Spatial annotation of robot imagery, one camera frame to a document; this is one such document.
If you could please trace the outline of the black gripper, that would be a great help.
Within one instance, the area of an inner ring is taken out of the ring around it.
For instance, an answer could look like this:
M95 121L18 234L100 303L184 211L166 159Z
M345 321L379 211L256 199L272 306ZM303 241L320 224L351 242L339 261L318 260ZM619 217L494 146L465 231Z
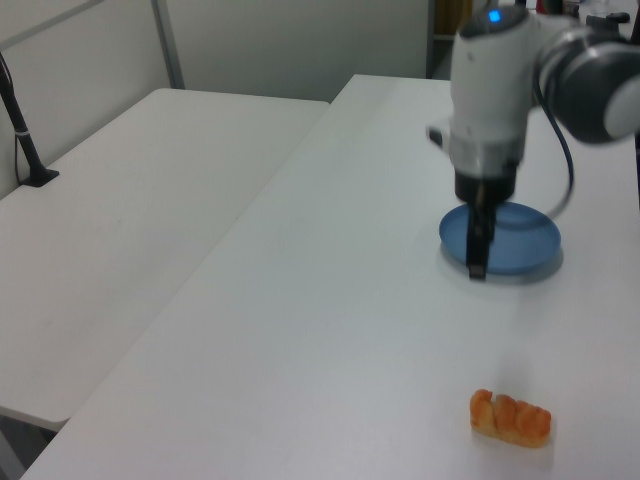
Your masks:
M476 178L458 170L454 174L455 195L470 204L466 234L466 266L469 278L484 280L488 250L494 240L496 205L504 203L515 191L516 172L495 178ZM481 205L482 209L472 205Z

